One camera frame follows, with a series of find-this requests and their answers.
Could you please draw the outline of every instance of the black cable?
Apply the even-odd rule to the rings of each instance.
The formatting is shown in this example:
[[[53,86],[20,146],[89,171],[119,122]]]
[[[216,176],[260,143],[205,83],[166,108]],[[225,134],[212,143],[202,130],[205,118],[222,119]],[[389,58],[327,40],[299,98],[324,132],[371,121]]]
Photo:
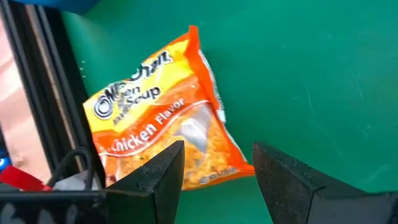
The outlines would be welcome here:
[[[51,179],[48,181],[47,186],[54,187],[55,183],[62,177],[67,166],[74,163],[75,156],[83,156],[86,160],[87,166],[87,176],[85,179],[85,190],[91,190],[93,187],[93,177],[94,177],[94,167],[93,159],[88,150],[84,147],[78,147],[67,153],[67,155],[62,159],[60,165],[55,169]]]

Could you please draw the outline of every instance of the orange plastic packet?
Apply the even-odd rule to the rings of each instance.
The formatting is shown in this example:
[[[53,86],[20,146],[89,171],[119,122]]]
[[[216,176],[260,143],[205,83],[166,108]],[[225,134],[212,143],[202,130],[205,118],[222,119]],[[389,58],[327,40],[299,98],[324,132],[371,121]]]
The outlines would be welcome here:
[[[195,26],[83,106],[107,185],[176,140],[185,144],[183,189],[254,174],[224,127],[223,105]]]

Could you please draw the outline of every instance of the ramen noodle package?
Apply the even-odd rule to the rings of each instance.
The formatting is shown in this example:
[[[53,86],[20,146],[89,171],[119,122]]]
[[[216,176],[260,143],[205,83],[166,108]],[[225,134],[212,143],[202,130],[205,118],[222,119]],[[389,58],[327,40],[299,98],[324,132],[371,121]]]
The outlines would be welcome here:
[[[128,79],[93,95],[84,109],[107,185],[176,140],[185,145],[183,189],[254,174],[224,127],[197,27],[151,55]]]

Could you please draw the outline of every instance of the pink surface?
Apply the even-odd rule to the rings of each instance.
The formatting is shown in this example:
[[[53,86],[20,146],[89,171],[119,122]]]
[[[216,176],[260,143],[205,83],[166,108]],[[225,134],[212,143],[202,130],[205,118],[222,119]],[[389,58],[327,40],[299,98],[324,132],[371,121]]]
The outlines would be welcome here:
[[[0,123],[14,166],[47,181],[50,171],[1,21]]]

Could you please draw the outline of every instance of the green surface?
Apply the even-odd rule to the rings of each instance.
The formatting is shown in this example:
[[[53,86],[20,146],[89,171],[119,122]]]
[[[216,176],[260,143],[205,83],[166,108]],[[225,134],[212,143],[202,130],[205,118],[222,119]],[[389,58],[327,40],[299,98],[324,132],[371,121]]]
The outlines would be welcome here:
[[[102,0],[64,14],[86,89],[200,28],[227,128],[368,191],[398,190],[398,1]],[[270,223],[254,178],[184,192],[177,223]]]

